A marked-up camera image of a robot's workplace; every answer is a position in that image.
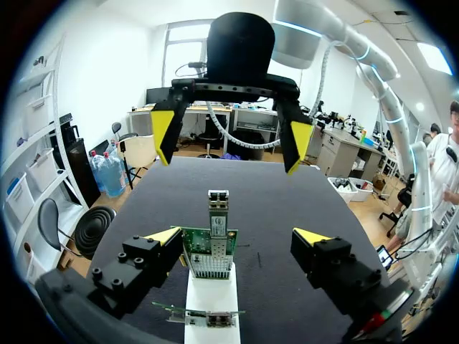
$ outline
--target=robotic arm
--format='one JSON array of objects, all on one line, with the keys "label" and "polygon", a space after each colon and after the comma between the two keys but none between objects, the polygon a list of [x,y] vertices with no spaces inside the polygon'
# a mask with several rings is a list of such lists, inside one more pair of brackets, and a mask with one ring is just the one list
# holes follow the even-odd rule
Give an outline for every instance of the robotic arm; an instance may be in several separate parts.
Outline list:
[{"label": "robotic arm", "polygon": [[412,223],[407,241],[432,228],[427,150],[422,142],[410,145],[410,132],[402,106],[387,84],[399,76],[390,57],[316,0],[278,0],[273,28],[278,38],[273,59],[283,65],[309,67],[322,36],[331,40],[337,50],[361,64],[357,68],[358,76],[380,101],[398,152],[399,171],[406,177],[415,174]]}]

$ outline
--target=ceiling light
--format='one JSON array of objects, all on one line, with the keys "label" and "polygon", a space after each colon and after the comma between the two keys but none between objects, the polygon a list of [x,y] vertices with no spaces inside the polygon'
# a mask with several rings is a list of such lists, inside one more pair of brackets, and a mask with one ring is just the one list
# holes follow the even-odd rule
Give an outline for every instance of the ceiling light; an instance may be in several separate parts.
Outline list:
[{"label": "ceiling light", "polygon": [[446,59],[440,49],[425,43],[417,43],[417,47],[421,51],[422,56],[430,68],[453,75],[451,68],[446,62]]},{"label": "ceiling light", "polygon": [[322,35],[319,34],[318,32],[315,32],[315,31],[310,30],[310,29],[306,29],[305,27],[300,27],[300,26],[295,25],[295,24],[287,23],[285,21],[274,20],[273,23],[282,25],[284,27],[290,27],[291,29],[299,30],[299,31],[305,32],[306,34],[312,34],[313,36],[322,37]]}]

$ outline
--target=bolt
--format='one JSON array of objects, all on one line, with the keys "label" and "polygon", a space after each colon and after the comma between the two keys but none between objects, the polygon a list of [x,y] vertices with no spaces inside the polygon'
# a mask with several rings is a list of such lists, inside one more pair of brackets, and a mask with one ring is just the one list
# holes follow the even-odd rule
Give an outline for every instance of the bolt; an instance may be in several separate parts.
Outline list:
[{"label": "bolt", "polygon": [[113,290],[123,289],[123,281],[119,278],[112,279],[112,287]]},{"label": "bolt", "polygon": [[137,269],[142,268],[143,266],[143,258],[137,257],[134,259],[134,265],[136,266]]},{"label": "bolt", "polygon": [[56,289],[56,288],[52,288],[51,289],[51,298],[54,301],[58,301],[60,299],[60,294],[59,294],[59,290],[58,289]]},{"label": "bolt", "polygon": [[124,252],[118,253],[118,261],[120,263],[124,263],[127,260],[127,258],[128,258],[128,255],[126,253]]},{"label": "bolt", "polygon": [[66,285],[62,286],[62,290],[64,290],[65,292],[71,292],[72,286],[67,283]]},{"label": "bolt", "polygon": [[99,267],[95,267],[93,269],[93,279],[100,280],[100,278],[102,278],[102,269]]}]

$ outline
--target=computer monitor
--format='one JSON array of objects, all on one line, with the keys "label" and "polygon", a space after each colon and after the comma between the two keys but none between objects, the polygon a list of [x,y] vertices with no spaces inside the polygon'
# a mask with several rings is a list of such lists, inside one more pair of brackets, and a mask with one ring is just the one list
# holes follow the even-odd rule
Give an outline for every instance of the computer monitor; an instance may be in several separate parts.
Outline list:
[{"label": "computer monitor", "polygon": [[170,87],[148,88],[146,90],[146,104],[156,104],[167,99]]}]

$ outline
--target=white box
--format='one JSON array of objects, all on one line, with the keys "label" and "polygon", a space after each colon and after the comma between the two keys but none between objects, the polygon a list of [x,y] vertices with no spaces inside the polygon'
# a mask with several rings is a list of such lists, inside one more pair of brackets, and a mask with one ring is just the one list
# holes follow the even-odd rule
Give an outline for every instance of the white box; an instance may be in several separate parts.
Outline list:
[{"label": "white box", "polygon": [[346,202],[346,204],[349,204],[349,202],[353,199],[353,197],[357,194],[357,188],[355,187],[355,185],[351,182],[350,185],[351,185],[351,190],[352,191],[341,191],[341,190],[338,190],[336,187],[335,187],[335,180],[338,179],[338,178],[334,178],[334,177],[328,177],[328,182],[331,184],[331,186],[333,186],[333,188],[336,190],[336,192],[339,194],[339,196],[341,196],[343,198],[343,200]]},{"label": "white box", "polygon": [[24,134],[27,138],[46,127],[52,116],[52,95],[45,95],[27,105],[24,117]]},{"label": "white box", "polygon": [[41,155],[37,161],[32,161],[27,164],[30,175],[38,186],[38,189],[43,192],[57,178],[57,169],[55,159],[52,156],[54,148],[46,148],[39,154]]},{"label": "white box", "polygon": [[357,188],[357,194],[354,195],[353,199],[351,201],[353,202],[365,202],[368,196],[370,196],[373,193],[373,183],[371,181],[366,181],[365,179],[358,179],[358,178],[349,178],[351,183],[356,186],[357,184],[364,185],[365,182],[368,183],[368,185],[371,186],[368,190],[361,190],[360,188]]},{"label": "white box", "polygon": [[6,198],[6,203],[16,215],[19,222],[24,223],[27,215],[32,210],[35,201],[29,190],[26,180],[26,173],[22,175],[18,183],[14,186],[11,193]]}]

